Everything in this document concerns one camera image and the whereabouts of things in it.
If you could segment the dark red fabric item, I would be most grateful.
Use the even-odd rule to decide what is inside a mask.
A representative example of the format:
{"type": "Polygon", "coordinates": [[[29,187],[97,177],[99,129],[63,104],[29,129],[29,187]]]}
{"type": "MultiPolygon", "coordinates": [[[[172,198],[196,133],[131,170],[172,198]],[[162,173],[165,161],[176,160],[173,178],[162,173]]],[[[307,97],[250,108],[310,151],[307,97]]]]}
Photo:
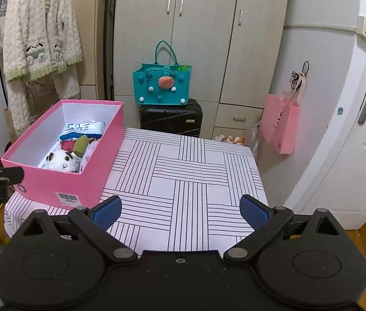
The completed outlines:
{"type": "Polygon", "coordinates": [[[62,140],[60,142],[60,147],[62,150],[67,151],[67,152],[73,152],[73,148],[75,145],[75,140],[71,139],[71,140],[62,140]]]}

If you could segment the blue white tissue pack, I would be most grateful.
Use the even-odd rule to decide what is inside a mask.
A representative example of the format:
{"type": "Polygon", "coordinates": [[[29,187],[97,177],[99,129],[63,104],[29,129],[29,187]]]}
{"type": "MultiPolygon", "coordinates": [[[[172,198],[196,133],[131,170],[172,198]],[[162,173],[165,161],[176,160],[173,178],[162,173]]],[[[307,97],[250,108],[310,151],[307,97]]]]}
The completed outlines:
{"type": "Polygon", "coordinates": [[[67,124],[62,130],[60,140],[79,139],[81,136],[88,138],[100,138],[105,131],[104,122],[67,124]]]}

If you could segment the white door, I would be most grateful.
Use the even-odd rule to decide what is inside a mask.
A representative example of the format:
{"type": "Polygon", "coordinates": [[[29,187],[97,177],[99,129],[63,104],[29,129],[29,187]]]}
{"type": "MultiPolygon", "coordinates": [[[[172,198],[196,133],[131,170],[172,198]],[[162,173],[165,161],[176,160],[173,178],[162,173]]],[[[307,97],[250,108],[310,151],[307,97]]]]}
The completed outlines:
{"type": "MultiPolygon", "coordinates": [[[[366,17],[366,0],[361,0],[366,17]]],[[[358,38],[338,110],[330,120],[315,155],[286,200],[297,213],[328,209],[343,228],[366,223],[366,122],[358,117],[366,97],[366,40],[358,38]]]]}

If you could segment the colourful gift box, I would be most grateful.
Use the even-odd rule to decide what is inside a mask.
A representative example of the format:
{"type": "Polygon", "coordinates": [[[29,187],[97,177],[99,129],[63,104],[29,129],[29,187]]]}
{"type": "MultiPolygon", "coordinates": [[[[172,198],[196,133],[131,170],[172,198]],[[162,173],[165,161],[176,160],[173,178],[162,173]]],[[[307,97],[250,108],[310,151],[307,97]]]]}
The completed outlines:
{"type": "Polygon", "coordinates": [[[245,139],[243,137],[239,137],[239,136],[232,137],[232,136],[220,135],[219,141],[223,142],[223,143],[230,143],[233,145],[244,145],[244,143],[245,143],[245,139]]]}

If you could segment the green makeup sponge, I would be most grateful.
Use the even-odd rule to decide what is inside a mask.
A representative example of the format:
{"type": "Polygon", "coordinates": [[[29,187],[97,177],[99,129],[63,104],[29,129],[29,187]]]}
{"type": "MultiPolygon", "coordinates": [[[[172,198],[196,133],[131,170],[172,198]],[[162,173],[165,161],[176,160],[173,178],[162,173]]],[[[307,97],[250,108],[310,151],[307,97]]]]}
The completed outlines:
{"type": "Polygon", "coordinates": [[[88,145],[89,138],[86,135],[80,136],[73,145],[73,154],[78,158],[83,158],[88,145]]]}

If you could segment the pink cardboard box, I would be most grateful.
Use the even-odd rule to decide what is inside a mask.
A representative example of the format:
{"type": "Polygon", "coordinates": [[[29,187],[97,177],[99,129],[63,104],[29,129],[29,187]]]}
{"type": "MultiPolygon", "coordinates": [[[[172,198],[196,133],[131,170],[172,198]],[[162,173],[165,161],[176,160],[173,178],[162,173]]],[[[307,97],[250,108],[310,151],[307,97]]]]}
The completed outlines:
{"type": "Polygon", "coordinates": [[[61,100],[2,155],[20,166],[16,192],[26,199],[70,209],[94,206],[101,197],[125,135],[123,103],[61,100]]]}

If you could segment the striped white tablecloth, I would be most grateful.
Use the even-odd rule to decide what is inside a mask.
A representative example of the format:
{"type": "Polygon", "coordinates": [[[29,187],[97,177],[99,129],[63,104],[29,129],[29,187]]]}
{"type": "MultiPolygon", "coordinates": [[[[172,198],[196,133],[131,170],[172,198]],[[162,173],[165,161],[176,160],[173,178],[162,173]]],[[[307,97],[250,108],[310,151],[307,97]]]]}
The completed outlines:
{"type": "Polygon", "coordinates": [[[51,172],[44,164],[59,146],[58,134],[36,124],[2,155],[4,166],[25,171],[4,208],[9,235],[36,209],[65,215],[117,195],[122,211],[107,231],[136,253],[223,252],[252,232],[240,198],[267,200],[245,146],[124,128],[114,119],[81,172],[51,172]]]}

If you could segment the teal felt handbag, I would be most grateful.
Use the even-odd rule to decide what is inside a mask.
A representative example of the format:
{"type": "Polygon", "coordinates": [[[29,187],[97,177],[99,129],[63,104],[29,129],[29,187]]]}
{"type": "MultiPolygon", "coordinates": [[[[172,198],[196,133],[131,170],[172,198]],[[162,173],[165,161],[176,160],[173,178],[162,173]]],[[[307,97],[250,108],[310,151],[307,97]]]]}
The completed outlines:
{"type": "Polygon", "coordinates": [[[180,65],[172,47],[166,41],[157,43],[155,62],[142,63],[133,72],[134,99],[137,105],[184,106],[189,103],[191,65],[180,65]],[[171,53],[174,64],[158,63],[157,52],[165,44],[171,53]]]}

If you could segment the cream fleece pajama jacket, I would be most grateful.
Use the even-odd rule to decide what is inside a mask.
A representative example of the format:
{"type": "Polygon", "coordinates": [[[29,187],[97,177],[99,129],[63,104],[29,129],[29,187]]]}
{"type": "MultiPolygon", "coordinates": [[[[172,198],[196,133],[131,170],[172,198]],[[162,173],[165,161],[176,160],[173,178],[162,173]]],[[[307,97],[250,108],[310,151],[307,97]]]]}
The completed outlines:
{"type": "Polygon", "coordinates": [[[27,89],[51,76],[60,99],[80,98],[76,65],[82,61],[72,0],[7,0],[3,71],[16,135],[33,123],[27,89]]]}

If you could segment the beige wardrobe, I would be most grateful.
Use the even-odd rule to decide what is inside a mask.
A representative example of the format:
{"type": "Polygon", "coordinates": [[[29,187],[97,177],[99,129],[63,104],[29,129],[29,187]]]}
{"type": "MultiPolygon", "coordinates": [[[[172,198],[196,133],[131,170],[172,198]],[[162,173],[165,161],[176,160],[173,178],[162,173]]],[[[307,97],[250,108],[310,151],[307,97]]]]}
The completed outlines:
{"type": "Polygon", "coordinates": [[[84,99],[119,100],[138,127],[132,74],[143,62],[192,67],[190,96],[203,110],[200,136],[256,119],[274,75],[288,0],[73,0],[84,99]]]}

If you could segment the white panda plush toy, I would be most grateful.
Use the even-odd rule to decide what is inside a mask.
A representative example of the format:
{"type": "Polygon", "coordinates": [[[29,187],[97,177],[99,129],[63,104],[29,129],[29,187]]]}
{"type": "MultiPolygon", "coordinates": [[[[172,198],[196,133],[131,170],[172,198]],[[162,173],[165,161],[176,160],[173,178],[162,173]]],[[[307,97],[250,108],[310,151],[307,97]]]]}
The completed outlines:
{"type": "Polygon", "coordinates": [[[56,150],[46,156],[45,169],[68,173],[78,173],[80,162],[70,152],[56,150]]]}

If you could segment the black suitcase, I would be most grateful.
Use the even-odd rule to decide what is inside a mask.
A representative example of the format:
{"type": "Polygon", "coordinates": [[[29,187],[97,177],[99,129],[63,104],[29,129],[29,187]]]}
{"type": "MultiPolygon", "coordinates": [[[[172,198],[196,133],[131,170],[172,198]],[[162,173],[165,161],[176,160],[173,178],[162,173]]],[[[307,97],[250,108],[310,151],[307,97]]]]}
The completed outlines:
{"type": "Polygon", "coordinates": [[[140,109],[140,129],[200,137],[203,111],[198,102],[189,99],[187,105],[144,105],[140,109]]]}

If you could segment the pink paper shopping bag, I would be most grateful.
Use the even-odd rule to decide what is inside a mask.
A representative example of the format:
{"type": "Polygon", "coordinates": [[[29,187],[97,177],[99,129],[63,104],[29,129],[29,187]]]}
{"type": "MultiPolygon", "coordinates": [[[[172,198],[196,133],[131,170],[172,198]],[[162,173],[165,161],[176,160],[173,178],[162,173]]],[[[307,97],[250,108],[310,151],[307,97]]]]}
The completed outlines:
{"type": "Polygon", "coordinates": [[[294,151],[306,76],[298,73],[288,83],[284,93],[266,96],[260,126],[262,136],[279,154],[292,154],[294,151]]]}

